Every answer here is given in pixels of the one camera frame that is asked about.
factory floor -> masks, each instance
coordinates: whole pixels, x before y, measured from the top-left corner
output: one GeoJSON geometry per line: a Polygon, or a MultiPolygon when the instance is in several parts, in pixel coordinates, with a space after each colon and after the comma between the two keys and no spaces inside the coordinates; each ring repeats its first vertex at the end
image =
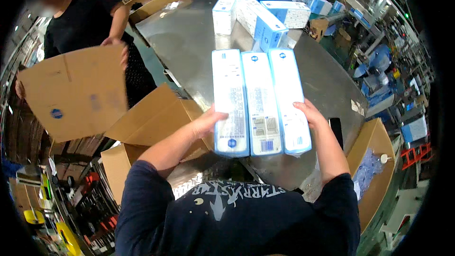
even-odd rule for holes
{"type": "MultiPolygon", "coordinates": [[[[148,48],[140,40],[140,38],[131,30],[128,26],[126,29],[130,35],[134,37],[134,43],[139,49],[142,59],[145,62],[147,69],[151,72],[155,79],[156,85],[160,85],[163,82],[167,82],[171,87],[176,88],[177,86],[170,82],[163,73],[163,66],[156,57],[155,52],[152,48],[148,48]]],[[[320,44],[337,60],[345,69],[348,69],[349,65],[346,65],[348,59],[348,49],[337,48],[333,43],[333,37],[324,37],[320,44]]],[[[398,161],[398,168],[401,167],[400,161],[398,161]]],[[[384,197],[378,212],[372,219],[370,225],[365,230],[360,238],[360,244],[357,250],[357,255],[361,256],[375,256],[375,255],[389,255],[390,252],[385,250],[385,237],[384,233],[380,233],[379,229],[381,225],[388,219],[393,208],[395,207],[396,200],[395,195],[399,188],[401,188],[403,179],[406,178],[406,172],[398,170],[390,183],[388,192],[384,197]]]]}

person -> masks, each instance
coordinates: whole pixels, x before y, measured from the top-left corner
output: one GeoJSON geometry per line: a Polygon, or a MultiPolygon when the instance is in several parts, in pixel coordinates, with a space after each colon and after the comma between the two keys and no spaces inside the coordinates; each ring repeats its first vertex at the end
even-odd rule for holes
{"type": "MultiPolygon", "coordinates": [[[[81,48],[125,43],[121,65],[129,108],[156,88],[133,37],[125,32],[130,7],[122,0],[31,1],[43,6],[42,17],[53,15],[45,33],[45,59],[81,48]]],[[[26,98],[22,83],[17,82],[15,89],[20,99],[26,98]]]]}
{"type": "Polygon", "coordinates": [[[166,181],[191,144],[227,114],[214,107],[147,149],[125,181],[116,255],[353,255],[357,196],[346,157],[309,101],[294,103],[314,131],[323,189],[314,203],[276,185],[214,180],[175,200],[166,181]]]}

black phone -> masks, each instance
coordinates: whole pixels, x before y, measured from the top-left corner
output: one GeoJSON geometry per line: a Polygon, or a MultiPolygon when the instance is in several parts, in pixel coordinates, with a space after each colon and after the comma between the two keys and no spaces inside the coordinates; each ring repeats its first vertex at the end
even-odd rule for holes
{"type": "Polygon", "coordinates": [[[343,148],[343,133],[341,132],[341,121],[340,121],[340,118],[329,118],[328,119],[328,125],[330,126],[330,128],[332,128],[332,131],[335,134],[335,137],[337,138],[338,143],[341,146],[341,149],[344,150],[344,148],[343,148]]]}

metal table surface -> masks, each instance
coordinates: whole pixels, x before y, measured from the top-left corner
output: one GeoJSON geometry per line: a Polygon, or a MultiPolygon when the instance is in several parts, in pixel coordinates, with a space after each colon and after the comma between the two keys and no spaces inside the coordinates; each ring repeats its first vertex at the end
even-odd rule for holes
{"type": "MultiPolygon", "coordinates": [[[[250,51],[254,45],[252,37],[238,22],[231,35],[214,34],[212,8],[216,1],[183,0],[178,8],[158,12],[136,24],[175,80],[203,109],[213,103],[211,52],[223,48],[250,51]]],[[[351,100],[366,110],[365,97],[319,43],[301,30],[291,30],[288,36],[297,41],[294,52],[305,97],[324,117],[341,119],[344,152],[347,153],[364,122],[364,117],[351,109],[351,100]]],[[[314,149],[299,158],[273,155],[249,160],[262,180],[288,190],[301,185],[313,171],[315,162],[314,149]]]]}

navy t-shirt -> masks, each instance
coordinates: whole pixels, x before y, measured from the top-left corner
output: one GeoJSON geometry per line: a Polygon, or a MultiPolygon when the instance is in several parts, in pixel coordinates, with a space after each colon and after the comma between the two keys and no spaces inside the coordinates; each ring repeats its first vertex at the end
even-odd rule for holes
{"type": "Polygon", "coordinates": [[[175,200],[138,160],[125,182],[116,255],[353,255],[359,238],[349,174],[328,182],[313,204],[274,185],[221,180],[175,200]]]}

